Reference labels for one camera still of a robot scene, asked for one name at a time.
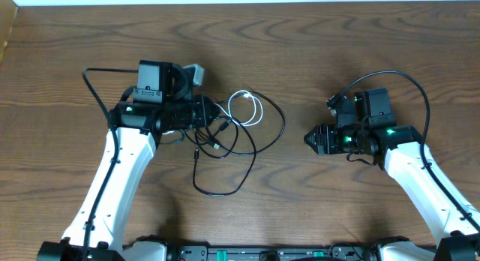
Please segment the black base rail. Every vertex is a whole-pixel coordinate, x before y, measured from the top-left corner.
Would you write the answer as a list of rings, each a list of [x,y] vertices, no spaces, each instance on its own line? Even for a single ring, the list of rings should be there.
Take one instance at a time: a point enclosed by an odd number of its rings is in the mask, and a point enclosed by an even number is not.
[[[166,261],[236,261],[236,260],[364,260],[380,261],[379,251],[370,245],[337,242],[320,247],[212,246],[209,244],[171,244]]]

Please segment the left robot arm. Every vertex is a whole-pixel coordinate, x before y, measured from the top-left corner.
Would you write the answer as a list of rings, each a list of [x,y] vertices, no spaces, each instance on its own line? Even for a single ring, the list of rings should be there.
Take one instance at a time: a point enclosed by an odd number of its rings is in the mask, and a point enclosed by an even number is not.
[[[199,64],[181,66],[142,60],[137,84],[111,110],[103,157],[85,200],[61,241],[45,241],[38,260],[174,260],[176,253],[154,238],[124,247],[128,215],[140,179],[169,131],[212,123],[217,107],[193,89],[203,83]]]

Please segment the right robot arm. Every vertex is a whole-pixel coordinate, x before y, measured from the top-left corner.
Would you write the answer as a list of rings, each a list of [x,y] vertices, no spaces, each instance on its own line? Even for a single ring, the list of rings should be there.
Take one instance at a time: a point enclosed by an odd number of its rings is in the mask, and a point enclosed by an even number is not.
[[[334,124],[315,126],[304,142],[318,155],[345,154],[350,162],[373,158],[406,192],[434,241],[435,250],[408,238],[384,238],[353,251],[358,260],[478,260],[479,211],[452,184],[411,125],[399,126],[386,89],[336,94],[327,101]]]

